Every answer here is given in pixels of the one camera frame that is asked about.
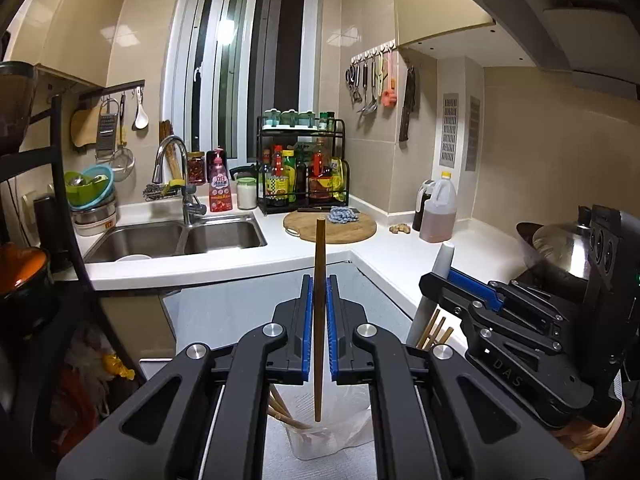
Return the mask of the person's right hand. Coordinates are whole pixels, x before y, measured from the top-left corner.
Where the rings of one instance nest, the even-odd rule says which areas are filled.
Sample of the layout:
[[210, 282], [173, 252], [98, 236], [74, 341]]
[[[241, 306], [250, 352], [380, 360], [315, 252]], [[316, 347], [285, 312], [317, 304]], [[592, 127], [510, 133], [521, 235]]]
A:
[[569, 450], [580, 462], [591, 460], [601, 453], [614, 439], [625, 415], [625, 404], [606, 427], [593, 425], [582, 419], [575, 419], [566, 427], [552, 431], [552, 436]]

